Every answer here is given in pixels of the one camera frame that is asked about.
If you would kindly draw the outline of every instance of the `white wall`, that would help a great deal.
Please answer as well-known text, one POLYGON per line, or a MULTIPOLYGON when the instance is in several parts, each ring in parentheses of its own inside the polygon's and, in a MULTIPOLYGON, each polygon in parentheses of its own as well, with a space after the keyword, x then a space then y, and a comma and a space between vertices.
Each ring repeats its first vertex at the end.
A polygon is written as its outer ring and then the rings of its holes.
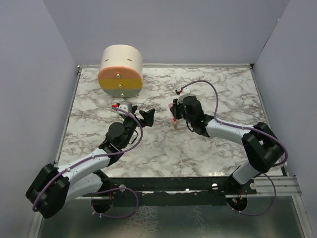
POLYGON ((25 192, 52 162, 77 68, 41 0, 0 2, 0 236, 26 237, 25 192))
POLYGON ((255 64, 274 131, 286 144, 317 236, 317 1, 291 0, 255 64))
POLYGON ((78 64, 113 44, 144 62, 255 63, 289 0, 44 0, 78 64))

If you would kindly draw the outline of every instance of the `marble table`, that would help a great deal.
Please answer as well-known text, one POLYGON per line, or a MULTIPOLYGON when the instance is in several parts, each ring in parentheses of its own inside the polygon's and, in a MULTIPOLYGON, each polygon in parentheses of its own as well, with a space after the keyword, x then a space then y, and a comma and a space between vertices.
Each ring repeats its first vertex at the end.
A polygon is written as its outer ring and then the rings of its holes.
MULTIPOLYGON (((122 118, 110 109, 122 101, 99 86, 98 68, 82 69, 69 117, 59 165, 91 153, 105 139, 108 127, 122 118)), ((156 109, 155 124, 144 129, 141 144, 103 169, 109 177, 228 176, 246 159, 241 145, 191 133, 181 120, 172 126, 168 104, 174 90, 193 80, 205 79, 219 93, 218 117, 241 124, 264 121, 264 112, 249 67, 145 67, 140 96, 130 98, 139 109, 156 109)), ((205 113, 213 115, 215 96, 210 86, 199 83, 190 90, 201 101, 205 113)), ((269 175, 281 175, 274 168, 269 175)))

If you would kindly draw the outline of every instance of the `metal frame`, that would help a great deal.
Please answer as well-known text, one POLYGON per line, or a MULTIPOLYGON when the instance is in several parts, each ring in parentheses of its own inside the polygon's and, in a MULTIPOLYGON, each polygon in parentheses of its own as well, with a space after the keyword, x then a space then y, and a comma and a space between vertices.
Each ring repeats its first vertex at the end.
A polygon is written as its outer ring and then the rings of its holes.
MULTIPOLYGON (((63 146, 63 142, 64 142, 66 130, 67 130, 69 116, 71 114, 72 106, 73 106, 74 99, 75 99, 75 94, 77 91, 77 86, 79 83, 81 69, 83 69, 83 68, 96 68, 99 66, 100 65, 79 65, 78 66, 78 74, 77 74, 77 79, 76 79, 74 91, 73 91, 72 98, 71 98, 71 103, 69 105, 67 117, 66 117, 63 132, 62 132, 62 137, 61 137, 58 151, 57 151, 55 161, 54 161, 55 166, 58 164, 59 157, 61 154, 61 150, 62 150, 62 146, 63 146)), ((160 63, 148 63, 148 64, 143 64, 143 67, 246 67, 246 68, 249 68, 251 71, 251 75, 252 75, 252 78, 254 80, 256 89, 257 89, 257 93, 258 93, 259 98, 260 98, 262 108, 264 110, 264 115, 266 117, 268 125, 270 126, 269 114, 266 110, 266 107, 264 106, 261 93, 259 91, 257 82, 255 80, 252 68, 250 67, 249 64, 160 64, 160 63)), ((272 177, 272 179, 273 179, 273 182, 276 186, 278 196, 292 196, 293 197, 294 205, 295 205, 297 215, 299 217, 300 224, 302 226, 305 237, 306 238, 314 238, 312 228, 310 226, 310 223, 309 223, 302 199, 300 197, 302 193, 300 191, 296 177, 281 176, 281 177, 272 177)), ((247 196, 251 197, 251 196, 272 196, 273 195, 272 185, 267 180, 266 177, 256 178, 255 184, 257 186, 258 193, 254 194, 254 195, 247 195, 247 196)), ((234 197, 234 196, 236 196, 236 195, 227 195, 226 197, 234 197)), ((87 198, 90 199, 90 197, 80 197, 78 199, 87 199, 87 198)), ((38 234, 40 232, 41 223, 42 223, 42 218, 43 217, 41 216, 40 213, 35 214, 33 221, 32 221, 32 224, 31 224, 31 229, 29 231, 28 238, 38 237, 38 234)))

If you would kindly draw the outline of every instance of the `purple cable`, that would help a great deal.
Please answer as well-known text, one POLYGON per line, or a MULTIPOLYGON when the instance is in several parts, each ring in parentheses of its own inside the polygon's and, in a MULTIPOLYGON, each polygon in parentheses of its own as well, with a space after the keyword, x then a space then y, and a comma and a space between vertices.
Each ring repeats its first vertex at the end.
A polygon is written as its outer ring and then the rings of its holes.
POLYGON ((266 209, 264 212, 252 214, 252 213, 243 213, 241 211, 237 211, 234 208, 232 208, 229 205, 229 203, 227 203, 227 205, 232 209, 233 212, 239 213, 240 215, 244 215, 244 216, 257 217, 257 216, 262 216, 262 215, 268 213, 269 211, 271 211, 273 209, 273 207, 274 207, 274 205, 275 205, 275 203, 277 201, 276 187, 275 187, 275 184, 274 184, 273 180, 267 174, 264 174, 264 175, 270 180, 270 182, 272 183, 273 189, 274 189, 274 200, 273 200, 271 206, 268 209, 266 209))
MULTIPOLYGON (((140 122, 139 122, 133 115, 131 115, 131 114, 127 113, 126 111, 124 111, 124 110, 122 110, 122 109, 119 109, 119 108, 112 108, 112 109, 126 114, 128 117, 131 117, 131 118, 137 123, 138 127, 140 128, 140 132, 141 132, 141 133, 140 133, 140 138, 139 138, 138 142, 135 143, 135 144, 134 144, 132 147, 130 147, 129 149, 126 149, 126 150, 124 150, 124 151, 114 152, 114 153, 95 155, 95 158, 96 158, 96 157, 103 157, 103 156, 120 155, 120 154, 126 153, 126 152, 128 152, 128 151, 134 149, 136 146, 138 146, 138 145, 140 144, 142 138, 143 138, 143 129, 142 129, 142 126, 141 126, 140 122)), ((88 161, 88 160, 91 160, 92 158, 93 158, 93 157, 90 156, 90 157, 88 157, 88 158, 86 158, 86 159, 84 159, 84 160, 82 160, 82 161, 79 161, 78 163, 76 163, 76 164, 70 166, 69 168, 70 168, 70 169, 73 169, 73 168, 75 168, 76 166, 78 166, 78 165, 80 165, 80 164, 82 164, 82 163, 84 163, 84 162, 86 162, 86 161, 88 161)), ((43 188, 42 191, 39 193, 39 195, 36 197, 36 199, 35 199, 35 201, 34 201, 34 203, 33 203, 32 210, 33 210, 34 212, 37 212, 37 211, 38 211, 38 210, 36 209, 36 207, 37 207, 37 204, 38 204, 40 198, 41 198, 42 195, 44 194, 44 192, 48 189, 48 187, 49 187, 59 176, 61 176, 62 174, 66 173, 66 172, 67 172, 67 169, 68 169, 68 168, 66 168, 66 169, 64 169, 63 171, 59 172, 57 175, 55 175, 54 178, 52 178, 52 179, 44 186, 44 188, 43 188)))
POLYGON ((111 215, 106 215, 106 214, 103 214, 103 213, 98 213, 95 211, 94 209, 94 206, 93 206, 93 203, 91 203, 91 208, 93 209, 93 214, 96 213, 98 214, 99 216, 102 216, 102 217, 108 217, 108 218, 115 218, 115 219, 124 219, 124 218, 128 218, 130 216, 132 216, 139 208, 139 198, 138 198, 138 195, 136 194, 135 191, 133 191, 132 189, 130 188, 121 188, 121 187, 116 187, 116 188, 112 188, 112 189, 109 189, 109 190, 105 190, 105 191, 101 191, 101 192, 95 192, 94 194, 103 194, 103 193, 107 193, 107 192, 112 192, 112 191, 117 191, 117 190, 128 190, 130 192, 133 193, 133 195, 135 196, 135 200, 136 200, 136 204, 135 204, 135 208, 133 209, 133 211, 127 215, 124 215, 124 216, 111 216, 111 215))
POLYGON ((283 149, 283 151, 284 151, 284 153, 285 153, 285 158, 284 158, 284 160, 282 160, 281 162, 279 162, 279 163, 273 165, 273 167, 282 165, 282 164, 284 164, 284 163, 287 161, 287 159, 288 159, 288 151, 287 151, 286 147, 284 146, 284 144, 282 144, 282 142, 280 142, 280 141, 279 141, 277 138, 275 138, 274 136, 271 136, 270 134, 267 134, 267 133, 265 133, 265 132, 263 132, 263 131, 261 131, 261 130, 255 129, 255 128, 253 128, 253 127, 242 127, 242 126, 239 126, 239 125, 234 125, 234 124, 230 124, 230 123, 227 123, 227 122, 222 122, 222 121, 220 121, 220 120, 217 118, 217 110, 218 110, 218 104, 219 104, 219 96, 218 96, 218 93, 217 93, 216 88, 215 88, 210 82, 208 82, 208 81, 206 81, 206 80, 202 80, 202 79, 201 79, 201 80, 196 80, 196 81, 193 81, 193 82, 190 82, 190 83, 186 84, 185 86, 182 86, 182 87, 181 87, 181 90, 183 90, 183 88, 188 87, 189 85, 192 85, 192 84, 194 84, 194 83, 199 83, 199 82, 203 82, 203 83, 209 84, 209 85, 212 87, 212 89, 214 90, 214 93, 215 93, 215 95, 216 95, 216 108, 215 108, 215 110, 214 110, 213 117, 214 117, 214 120, 215 120, 216 122, 221 123, 221 124, 223 124, 223 125, 227 125, 227 126, 233 127, 233 128, 252 130, 252 131, 255 131, 255 132, 259 133, 259 134, 262 134, 262 135, 267 136, 268 138, 274 140, 274 141, 283 149))

